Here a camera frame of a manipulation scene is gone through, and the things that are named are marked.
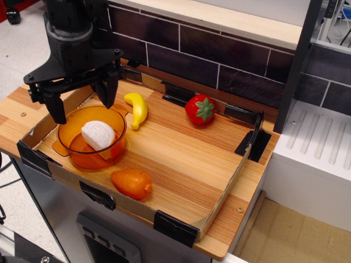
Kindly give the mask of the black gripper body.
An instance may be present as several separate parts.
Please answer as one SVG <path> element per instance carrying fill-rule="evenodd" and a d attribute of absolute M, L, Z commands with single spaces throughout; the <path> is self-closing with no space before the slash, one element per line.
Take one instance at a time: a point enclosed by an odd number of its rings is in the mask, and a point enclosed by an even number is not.
<path fill-rule="evenodd" d="M 24 77 L 33 102 L 44 102 L 45 94 L 58 94 L 92 85 L 104 72 L 115 70 L 119 75 L 120 49 L 95 49 L 90 41 L 92 27 L 67 32 L 46 27 L 50 47 L 49 59 Z"/>

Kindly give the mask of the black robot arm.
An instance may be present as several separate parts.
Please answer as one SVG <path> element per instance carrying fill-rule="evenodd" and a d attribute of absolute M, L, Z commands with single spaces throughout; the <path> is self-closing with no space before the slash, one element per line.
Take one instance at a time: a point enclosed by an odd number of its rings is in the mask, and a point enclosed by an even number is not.
<path fill-rule="evenodd" d="M 66 123 L 60 96 L 90 85 L 106 108 L 115 101 L 122 72 L 120 49 L 101 49 L 93 41 L 106 1 L 45 1 L 44 25 L 50 56 L 24 77 L 33 102 L 47 107 L 57 124 Z"/>

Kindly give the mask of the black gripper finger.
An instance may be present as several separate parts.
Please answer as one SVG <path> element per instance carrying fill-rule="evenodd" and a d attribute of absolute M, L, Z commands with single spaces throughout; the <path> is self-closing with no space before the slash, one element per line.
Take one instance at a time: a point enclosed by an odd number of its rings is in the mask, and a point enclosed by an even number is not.
<path fill-rule="evenodd" d="M 106 108 L 115 103 L 118 88 L 118 73 L 115 70 L 104 72 L 95 83 L 95 92 Z"/>
<path fill-rule="evenodd" d="M 60 98 L 60 95 L 45 94 L 44 103 L 56 124 L 66 124 L 64 104 L 62 99 Z"/>

